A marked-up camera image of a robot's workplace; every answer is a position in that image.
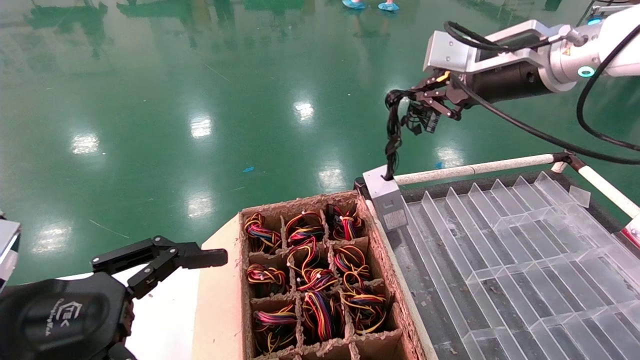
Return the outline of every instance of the white table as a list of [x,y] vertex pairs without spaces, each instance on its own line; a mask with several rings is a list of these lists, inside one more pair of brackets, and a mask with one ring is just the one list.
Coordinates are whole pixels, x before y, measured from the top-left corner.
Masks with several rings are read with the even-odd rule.
[[[113,277],[127,284],[127,280],[144,266],[136,266]],[[61,279],[82,279],[90,275]],[[199,270],[180,268],[147,296],[133,301],[136,318],[126,345],[138,360],[191,359],[199,277]]]

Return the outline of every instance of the person's foot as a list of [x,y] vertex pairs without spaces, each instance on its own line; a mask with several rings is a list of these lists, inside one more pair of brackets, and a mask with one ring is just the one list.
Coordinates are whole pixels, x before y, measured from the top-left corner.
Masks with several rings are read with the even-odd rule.
[[344,4],[344,6],[351,8],[351,9],[364,9],[365,5],[363,2],[361,1],[354,1],[354,0],[342,0],[342,3]]
[[396,5],[395,3],[381,3],[380,5],[378,5],[378,8],[380,10],[385,10],[386,12],[396,12],[400,10],[398,5]]

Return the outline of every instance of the black cable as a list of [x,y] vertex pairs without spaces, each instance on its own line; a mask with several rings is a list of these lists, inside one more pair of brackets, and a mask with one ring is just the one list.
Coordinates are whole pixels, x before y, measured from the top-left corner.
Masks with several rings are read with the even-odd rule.
[[603,134],[603,133],[593,129],[591,126],[589,126],[589,124],[587,124],[587,122],[584,120],[584,103],[586,102],[587,96],[589,95],[589,92],[593,88],[593,85],[595,85],[595,83],[596,83],[596,81],[598,81],[598,78],[600,77],[600,75],[602,75],[602,72],[604,72],[604,70],[616,58],[616,56],[618,54],[620,54],[620,52],[625,48],[625,46],[627,46],[631,42],[631,40],[633,40],[636,36],[638,36],[639,33],[640,33],[640,25],[636,26],[636,28],[633,29],[611,51],[611,54],[609,54],[606,57],[606,59],[600,64],[600,66],[598,66],[598,68],[596,69],[596,72],[589,79],[589,81],[587,81],[587,84],[584,85],[584,88],[582,89],[582,92],[580,93],[580,97],[578,98],[578,105],[577,105],[576,110],[575,110],[576,117],[578,118],[578,123],[589,134],[595,136],[596,138],[598,138],[600,140],[603,140],[603,141],[606,141],[606,142],[610,142],[612,144],[624,147],[626,149],[635,150],[635,151],[640,151],[640,145],[636,145],[634,143],[629,143],[629,142],[626,142],[626,141],[614,139],[614,138],[612,138],[612,137],[610,137],[610,136],[608,136],[606,134]]
[[387,157],[387,173],[383,176],[384,180],[389,181],[394,178],[394,172],[398,168],[400,159],[397,150],[402,146],[400,118],[398,117],[398,106],[403,97],[411,96],[415,91],[392,90],[385,97],[385,105],[389,109],[387,119],[387,146],[385,147],[385,156]]
[[[550,43],[548,39],[544,39],[544,40],[540,40],[539,42],[536,42],[535,44],[521,45],[517,47],[499,45],[499,44],[496,44],[495,42],[487,40],[482,35],[475,33],[465,28],[464,26],[458,24],[457,22],[453,22],[453,21],[445,21],[444,30],[447,32],[447,34],[453,37],[453,39],[461,42],[462,44],[468,45],[470,47],[474,47],[479,50],[497,51],[500,53],[503,53],[506,51],[509,51],[512,53],[514,51],[518,51],[525,48],[537,49],[539,47],[549,45]],[[469,38],[463,37],[462,35],[458,34],[458,32],[468,36]]]
[[519,127],[520,129],[523,129],[524,131],[527,131],[529,134],[532,134],[533,136],[535,136],[537,138],[541,138],[542,140],[544,140],[546,142],[550,142],[550,143],[552,143],[552,144],[554,144],[556,146],[560,146],[560,147],[562,147],[562,148],[564,148],[566,150],[573,151],[576,154],[589,156],[590,158],[609,161],[611,163],[617,163],[617,164],[640,165],[640,159],[618,158],[616,156],[602,154],[600,152],[591,151],[589,149],[585,149],[583,147],[579,147],[578,145],[574,145],[574,144],[566,142],[564,140],[560,140],[560,139],[558,139],[556,137],[553,137],[553,136],[551,136],[551,135],[549,135],[547,133],[543,133],[542,131],[536,129],[535,127],[527,125],[527,124],[523,123],[522,121],[517,120],[517,119],[509,116],[508,114],[503,113],[502,110],[496,108],[490,102],[488,102],[487,100],[484,100],[482,97],[480,97],[480,95],[476,94],[473,90],[471,90],[467,85],[465,85],[462,81],[460,81],[457,76],[450,76],[449,80],[452,81],[458,88],[460,88],[462,91],[464,91],[467,95],[469,95],[469,97],[471,97],[478,104],[480,104],[481,106],[485,107],[490,112],[498,115],[499,117],[503,118],[504,120],[507,120],[508,122],[510,122],[511,124]]

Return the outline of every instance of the robotic arm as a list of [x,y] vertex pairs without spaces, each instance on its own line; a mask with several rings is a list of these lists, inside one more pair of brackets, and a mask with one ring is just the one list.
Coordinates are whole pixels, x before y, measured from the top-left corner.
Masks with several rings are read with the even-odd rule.
[[[536,20],[528,20],[487,37],[459,24],[445,23],[447,31],[436,31],[429,39],[423,71],[430,76],[410,90],[391,91],[385,99],[390,110],[385,179],[393,177],[396,151],[401,145],[400,127],[406,126],[416,135],[422,130],[433,133],[441,115],[460,120],[463,110],[477,104],[486,106],[569,91],[579,80],[594,76],[598,66],[623,39],[637,31],[639,24],[640,5],[626,7],[605,19],[592,18],[578,28],[571,25],[548,28]],[[640,75],[639,54],[640,38],[633,38],[614,54],[604,74]],[[411,101],[407,114],[399,119],[397,108],[403,97]],[[564,143],[555,140],[556,145]],[[621,163],[640,164],[640,161]]]
[[[0,288],[17,260],[20,224],[0,218]],[[224,249],[201,250],[154,236],[91,260],[84,279],[48,279],[7,286],[0,293],[0,360],[136,360],[131,335],[133,300],[178,268],[227,264]],[[113,274],[147,264],[127,285]]]

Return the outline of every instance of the colorful wire bundle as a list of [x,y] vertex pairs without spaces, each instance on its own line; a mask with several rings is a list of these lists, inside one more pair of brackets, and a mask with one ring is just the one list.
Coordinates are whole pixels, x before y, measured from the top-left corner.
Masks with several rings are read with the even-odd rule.
[[273,254],[282,243],[280,232],[264,227],[264,215],[254,213],[244,223],[244,231],[252,239],[252,250]]
[[[294,254],[298,251],[306,251],[307,256],[302,261],[300,268],[296,267]],[[300,277],[298,291],[320,291],[338,282],[338,278],[327,268],[314,268],[320,266],[320,256],[317,253],[316,242],[308,239],[306,242],[291,248],[287,258],[287,266],[291,267]]]
[[346,245],[335,248],[334,252],[333,260],[342,274],[354,272],[365,280],[371,279],[369,265],[365,263],[364,254],[360,249],[353,245]]
[[[359,288],[349,285],[347,277],[355,277]],[[340,293],[340,301],[347,306],[353,316],[353,325],[357,334],[369,334],[382,326],[387,318],[386,299],[383,295],[373,295],[365,290],[363,280],[354,272],[344,274],[345,292]]]
[[308,292],[302,305],[305,328],[313,341],[327,341],[344,334],[340,303],[318,291]]
[[357,213],[355,206],[346,213],[343,213],[336,205],[326,206],[326,218],[333,238],[349,241],[360,236],[364,228],[364,221],[357,216]]
[[256,297],[268,296],[270,293],[286,293],[289,289],[284,271],[276,268],[252,264],[246,271],[246,278],[250,284],[263,285],[256,288]]
[[294,343],[297,320],[292,310],[293,304],[274,313],[254,312],[257,324],[255,344],[263,354],[272,353]]
[[313,211],[303,212],[287,223],[286,234],[288,246],[297,246],[311,239],[322,241],[322,218]]

